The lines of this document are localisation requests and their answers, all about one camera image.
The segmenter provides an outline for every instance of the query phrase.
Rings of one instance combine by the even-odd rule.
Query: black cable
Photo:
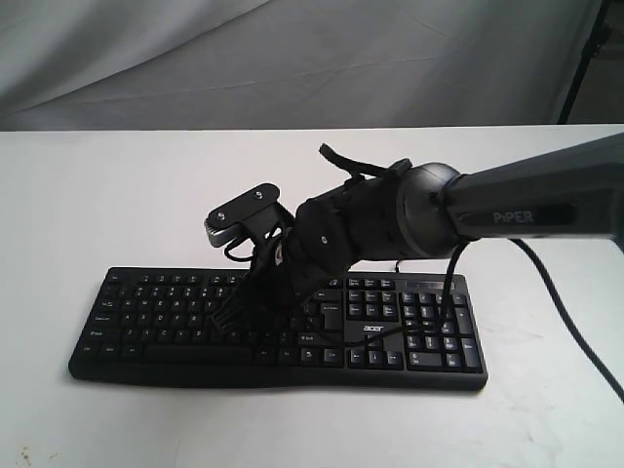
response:
[[[562,302],[562,299],[557,292],[557,288],[555,288],[555,284],[553,283],[552,278],[548,274],[548,270],[546,270],[546,267],[542,263],[542,260],[539,259],[537,253],[535,253],[533,249],[529,247],[524,241],[521,241],[520,239],[510,239],[510,241],[516,244],[520,249],[522,249],[523,252],[527,254],[530,260],[533,262],[535,268],[537,268],[537,271],[539,272],[539,275],[542,277],[544,285],[546,285],[546,289],[553,299],[555,307],[557,307],[557,311],[564,321],[567,330],[574,338],[574,341],[576,341],[576,344],[578,344],[578,346],[583,350],[585,356],[587,356],[587,358],[592,362],[596,369],[598,369],[598,372],[601,373],[601,375],[604,377],[604,380],[608,382],[608,384],[617,394],[622,403],[624,403],[624,389],[622,389],[622,385],[620,385],[620,383],[613,376],[608,367],[605,366],[603,361],[601,361],[601,358],[598,357],[598,355],[594,352],[590,345],[587,344],[587,341],[585,341],[585,338],[583,338],[581,332],[578,330],[574,322],[572,322],[572,319],[567,313],[566,307],[564,306],[564,303]]]
[[[336,339],[332,336],[329,336],[326,332],[316,328],[310,327],[313,332],[317,333],[321,338],[323,338],[326,342],[340,348],[355,348],[359,346],[367,346],[372,341],[376,341],[378,339],[386,338],[388,336],[392,336],[396,333],[401,332],[421,332],[421,331],[435,331],[440,332],[442,327],[445,324],[445,319],[449,318],[449,306],[452,304],[452,298],[450,297],[450,286],[452,285],[452,275],[455,271],[455,266],[457,265],[457,261],[459,260],[459,256],[464,249],[468,246],[468,243],[462,242],[460,243],[452,255],[450,256],[450,261],[448,262],[447,273],[445,274],[445,281],[442,288],[442,304],[440,304],[440,314],[438,314],[438,323],[435,326],[423,326],[417,325],[413,327],[401,326],[395,327],[394,329],[390,329],[388,331],[383,331],[381,333],[373,334],[367,336],[364,339],[360,339],[358,341],[342,341],[340,339]]]

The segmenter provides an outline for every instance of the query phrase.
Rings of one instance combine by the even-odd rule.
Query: white table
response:
[[[170,390],[78,382],[66,370],[109,266],[231,266],[208,245],[207,212],[264,181],[290,209],[338,185],[344,174],[317,153],[323,141],[377,164],[410,157],[471,173],[623,131],[0,134],[0,466],[624,466],[624,408],[505,241],[481,241],[458,264],[489,371],[478,394]],[[624,256],[607,241],[530,243],[624,380]]]

